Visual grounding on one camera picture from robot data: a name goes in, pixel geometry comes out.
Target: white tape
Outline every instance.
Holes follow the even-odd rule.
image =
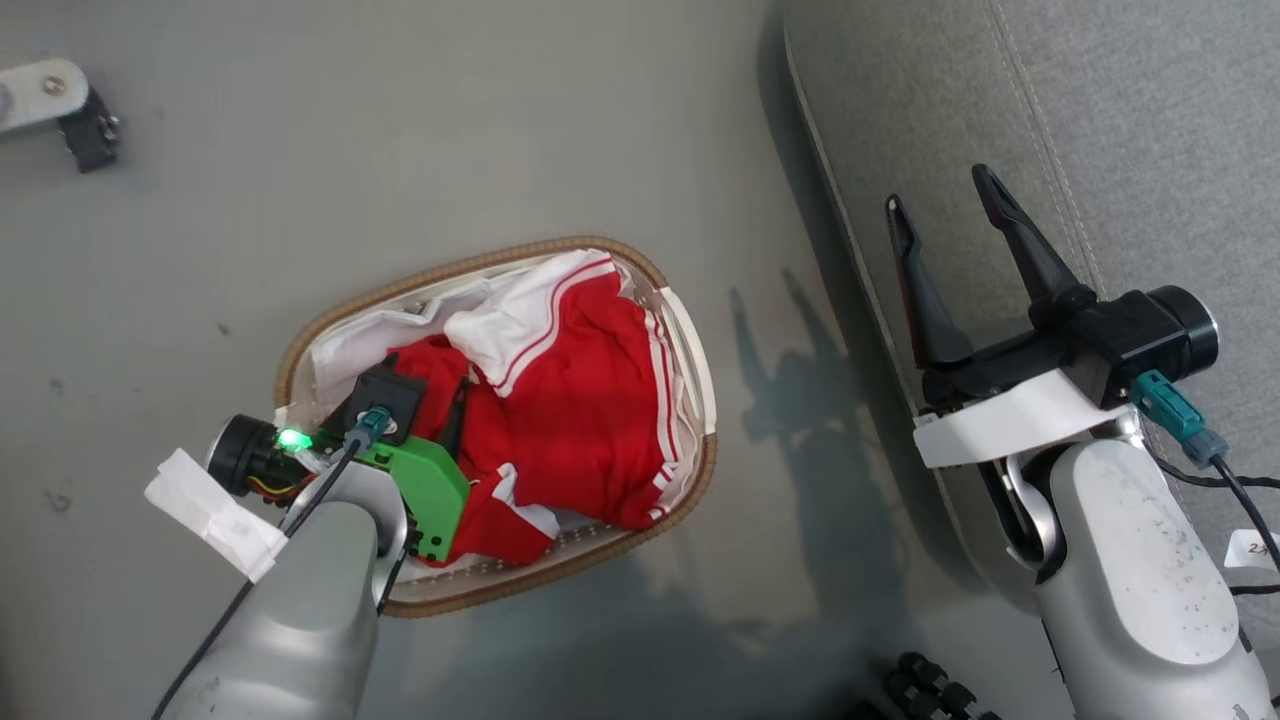
[[[1280,536],[1271,533],[1271,537],[1280,543]],[[1262,568],[1275,570],[1275,562],[1267,546],[1262,542],[1262,533],[1257,530],[1235,530],[1231,541],[1226,543],[1226,559],[1222,560],[1225,568]]]
[[[183,450],[160,464],[143,492],[152,505],[196,533],[251,582],[275,565],[288,538],[279,528],[236,502],[218,480]]]

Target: metal bracket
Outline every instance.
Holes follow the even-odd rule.
[[[0,70],[0,133],[58,120],[79,172],[115,163],[120,120],[74,63],[52,58]]]

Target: gray upholstered surface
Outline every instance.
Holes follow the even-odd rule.
[[[1014,264],[969,179],[983,161],[1100,295],[1175,283],[1213,307],[1222,356],[1185,388],[1231,441],[1239,471],[1280,471],[1271,370],[1280,5],[796,0],[787,35],[819,154],[913,393],[883,220],[891,192],[908,204],[934,278],[975,341],[1025,323]],[[948,473],[943,487],[979,565],[1025,597],[1028,579],[1004,557],[977,478]],[[1225,491],[1175,492],[1217,557],[1230,532],[1248,525]],[[1254,495],[1280,523],[1280,495]],[[1261,570],[1226,575],[1275,580]],[[1251,598],[1242,610],[1257,642],[1280,643],[1280,602]]]

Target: screw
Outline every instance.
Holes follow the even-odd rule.
[[[108,143],[115,143],[115,141],[118,141],[120,138],[120,136],[116,135],[116,132],[115,132],[116,128],[120,127],[120,119],[119,118],[116,118],[116,117],[99,118],[97,119],[97,126],[99,126],[99,129],[102,133],[102,141],[105,141]]]
[[[45,91],[45,95],[52,95],[56,97],[67,91],[67,83],[63,82],[63,78],[60,77],[49,76],[45,78],[45,82],[40,85],[40,88]]]

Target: laundry basket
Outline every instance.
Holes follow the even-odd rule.
[[[676,527],[707,492],[716,465],[716,396],[698,332],[684,304],[667,286],[667,279],[658,268],[635,249],[603,237],[566,237],[480,255],[412,275],[329,310],[298,333],[285,354],[275,382],[276,415],[287,418],[289,423],[306,425],[317,423],[328,413],[332,398],[319,397],[312,357],[317,341],[326,337],[326,333],[338,332],[344,324],[383,310],[420,310],[452,288],[532,266],[561,252],[584,249],[608,252],[620,272],[631,278],[636,302],[652,310],[664,325],[675,369],[684,386],[680,414],[692,433],[690,470],[671,510],[643,532],[603,523],[562,529],[552,548],[531,565],[516,566],[488,560],[465,569],[445,569],[417,580],[397,583],[385,606],[387,615],[430,618],[566,578]]]

